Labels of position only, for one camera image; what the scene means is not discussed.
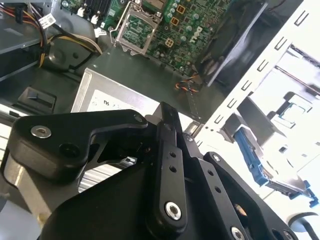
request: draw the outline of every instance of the dell logo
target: dell logo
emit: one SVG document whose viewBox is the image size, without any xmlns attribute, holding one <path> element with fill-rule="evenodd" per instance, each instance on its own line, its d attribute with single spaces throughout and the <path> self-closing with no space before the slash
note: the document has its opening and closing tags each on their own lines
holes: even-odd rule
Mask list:
<svg viewBox="0 0 320 240">
<path fill-rule="evenodd" d="M 194 32 L 193 36 L 190 39 L 190 43 L 195 43 L 196 40 L 198 39 L 200 33 L 202 32 L 202 27 L 198 26 L 196 31 Z"/>
</svg>

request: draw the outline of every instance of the screw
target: screw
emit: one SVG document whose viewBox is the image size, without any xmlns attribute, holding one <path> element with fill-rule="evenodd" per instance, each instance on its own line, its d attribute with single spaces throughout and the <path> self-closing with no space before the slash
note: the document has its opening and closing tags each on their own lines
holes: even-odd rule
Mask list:
<svg viewBox="0 0 320 240">
<path fill-rule="evenodd" d="M 212 154 L 212 157 L 213 157 L 214 160 L 216 160 L 217 162 L 220 162 L 220 158 L 219 158 L 217 155 Z"/>
<path fill-rule="evenodd" d="M 40 139 L 47 139 L 51 136 L 51 130 L 46 126 L 34 126 L 31 128 L 31 134 Z"/>
<path fill-rule="evenodd" d="M 245 236 L 242 234 L 242 232 L 236 228 L 235 226 L 231 227 L 231 233 L 235 240 L 245 240 Z"/>
<path fill-rule="evenodd" d="M 181 210 L 177 204 L 172 201 L 164 205 L 165 213 L 173 220 L 178 221 L 181 218 Z"/>
<path fill-rule="evenodd" d="M 192 136 L 189 136 L 189 135 L 186 136 L 186 139 L 187 139 L 189 142 L 193 142 L 193 141 L 194 141 L 193 137 L 192 137 Z"/>
<path fill-rule="evenodd" d="M 62 6 L 64 6 L 66 8 L 69 6 L 69 3 L 67 1 L 62 1 Z"/>
<path fill-rule="evenodd" d="M 139 116 L 138 114 L 135 114 L 135 115 L 134 115 L 134 119 L 137 120 L 139 123 L 142 123 L 142 122 L 143 122 L 141 116 Z"/>
<path fill-rule="evenodd" d="M 286 236 L 287 239 L 294 240 L 294 238 L 291 236 L 291 234 L 289 232 L 287 232 L 286 230 L 284 230 L 283 233 L 284 233 L 284 235 Z"/>
</svg>

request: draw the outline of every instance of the label on power supply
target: label on power supply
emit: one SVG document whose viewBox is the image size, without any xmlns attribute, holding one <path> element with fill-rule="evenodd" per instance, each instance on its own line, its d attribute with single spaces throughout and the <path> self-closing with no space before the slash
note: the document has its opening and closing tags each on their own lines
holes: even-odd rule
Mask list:
<svg viewBox="0 0 320 240">
<path fill-rule="evenodd" d="M 49 13 L 48 15 L 45 15 L 39 19 L 39 22 L 40 22 L 43 29 L 50 27 L 56 21 L 57 20 L 54 18 L 54 16 L 51 13 Z"/>
<path fill-rule="evenodd" d="M 94 90 L 88 112 L 95 111 L 109 111 L 109 110 L 120 110 L 120 109 L 132 109 L 137 111 L 133 106 L 110 96 L 102 91 Z"/>
</svg>

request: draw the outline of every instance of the motherboard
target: motherboard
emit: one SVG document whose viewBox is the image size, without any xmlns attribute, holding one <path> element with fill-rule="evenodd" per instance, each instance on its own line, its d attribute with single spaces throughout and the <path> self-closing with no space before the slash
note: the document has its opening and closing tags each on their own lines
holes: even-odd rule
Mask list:
<svg viewBox="0 0 320 240">
<path fill-rule="evenodd" d="M 61 6 L 142 54 L 192 76 L 232 0 L 63 0 Z"/>
</svg>

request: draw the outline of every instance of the black fan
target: black fan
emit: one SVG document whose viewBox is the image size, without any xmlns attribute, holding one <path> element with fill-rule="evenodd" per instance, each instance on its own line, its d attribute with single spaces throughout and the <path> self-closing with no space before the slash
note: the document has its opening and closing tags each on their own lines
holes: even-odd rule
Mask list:
<svg viewBox="0 0 320 240">
<path fill-rule="evenodd" d="M 249 32 L 267 5 L 265 0 L 237 0 L 230 6 L 196 62 L 199 75 L 208 87 L 224 67 L 243 54 L 249 45 Z"/>
</svg>

